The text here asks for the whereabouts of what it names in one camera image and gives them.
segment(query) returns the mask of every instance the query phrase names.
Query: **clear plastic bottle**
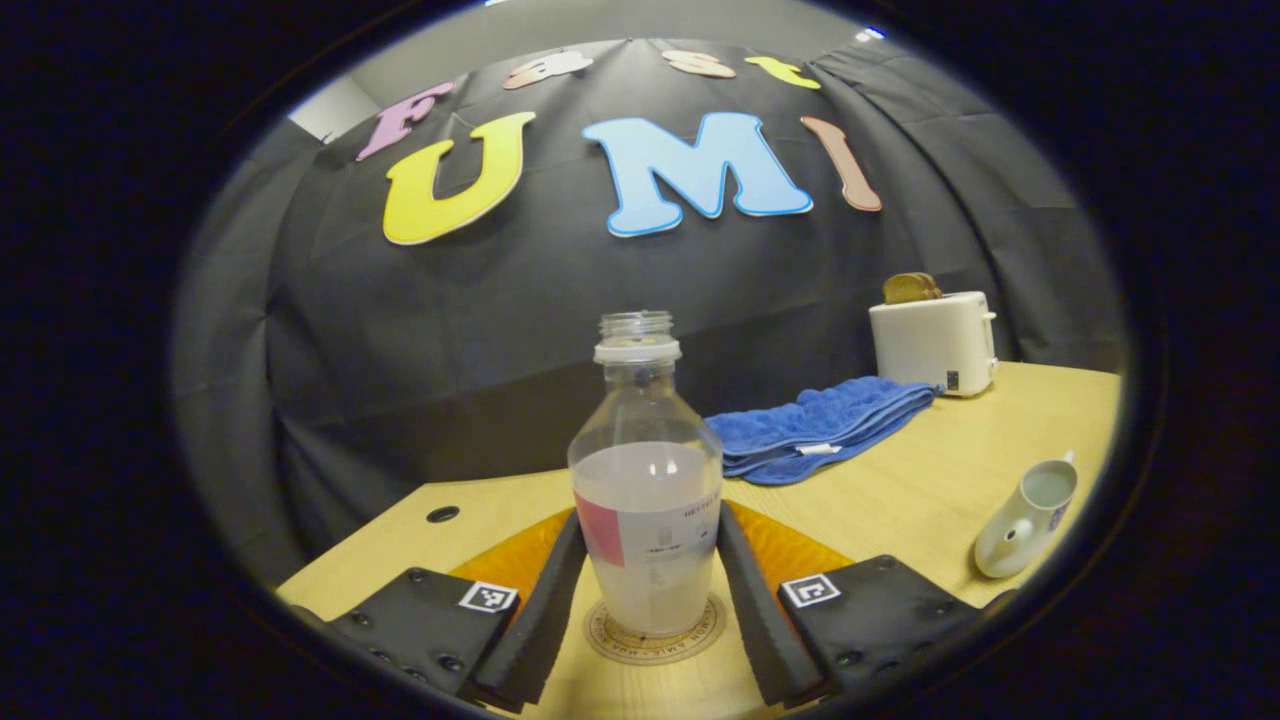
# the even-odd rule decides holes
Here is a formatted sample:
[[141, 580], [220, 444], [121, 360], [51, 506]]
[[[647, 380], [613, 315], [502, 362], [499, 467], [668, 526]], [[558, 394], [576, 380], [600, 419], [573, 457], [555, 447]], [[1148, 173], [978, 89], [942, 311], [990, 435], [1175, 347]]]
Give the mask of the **clear plastic bottle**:
[[719, 438], [678, 395], [671, 315], [600, 322], [607, 395], [568, 447], [573, 495], [609, 615], [648, 635], [701, 618], [719, 527]]

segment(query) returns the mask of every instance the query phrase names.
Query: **round coaster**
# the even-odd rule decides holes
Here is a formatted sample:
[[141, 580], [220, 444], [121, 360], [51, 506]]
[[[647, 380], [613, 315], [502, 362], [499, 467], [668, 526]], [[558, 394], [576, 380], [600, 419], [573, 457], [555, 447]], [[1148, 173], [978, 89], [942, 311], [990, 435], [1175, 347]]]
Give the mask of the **round coaster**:
[[724, 603], [716, 594], [707, 596], [703, 618], [690, 630], [678, 635], [649, 638], [618, 625], [604, 610], [604, 601], [596, 602], [586, 614], [588, 644], [596, 652], [627, 665], [666, 665], [692, 657], [716, 642], [724, 632], [728, 616]]

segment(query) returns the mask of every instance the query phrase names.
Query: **blue towel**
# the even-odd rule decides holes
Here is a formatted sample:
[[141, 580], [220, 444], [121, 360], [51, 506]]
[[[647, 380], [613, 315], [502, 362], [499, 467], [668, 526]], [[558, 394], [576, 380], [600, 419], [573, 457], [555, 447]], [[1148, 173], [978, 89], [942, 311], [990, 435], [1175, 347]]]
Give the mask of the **blue towel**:
[[[833, 388], [800, 393], [772, 410], [724, 413], [707, 424], [724, 445], [724, 474], [751, 483], [782, 486], [818, 468], [847, 460], [884, 439], [933, 402], [934, 386], [856, 378]], [[840, 446], [829, 455], [803, 455], [797, 445]]]

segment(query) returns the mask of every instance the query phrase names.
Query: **white toaster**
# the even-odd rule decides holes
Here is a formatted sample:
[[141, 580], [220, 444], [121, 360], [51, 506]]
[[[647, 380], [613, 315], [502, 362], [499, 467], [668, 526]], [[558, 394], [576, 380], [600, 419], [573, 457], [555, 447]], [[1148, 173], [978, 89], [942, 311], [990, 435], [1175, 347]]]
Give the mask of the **white toaster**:
[[984, 293], [952, 292], [938, 300], [877, 305], [869, 313], [879, 377], [942, 386], [959, 396], [978, 395], [995, 379], [996, 314], [987, 310]]

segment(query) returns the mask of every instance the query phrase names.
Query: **letter m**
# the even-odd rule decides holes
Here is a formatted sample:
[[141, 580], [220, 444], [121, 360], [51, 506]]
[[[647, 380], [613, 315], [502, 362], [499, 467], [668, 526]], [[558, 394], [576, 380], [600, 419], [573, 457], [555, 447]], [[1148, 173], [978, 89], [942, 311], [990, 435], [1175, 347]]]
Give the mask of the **letter m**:
[[655, 176], [705, 218], [724, 208], [726, 170], [733, 170], [733, 205], [748, 215], [808, 213], [813, 199], [795, 186], [760, 135], [760, 118], [745, 113], [703, 115], [689, 145], [644, 118], [620, 118], [582, 128], [582, 137], [604, 147], [613, 172], [618, 210], [609, 232], [634, 237], [673, 228], [684, 213], [664, 200]]

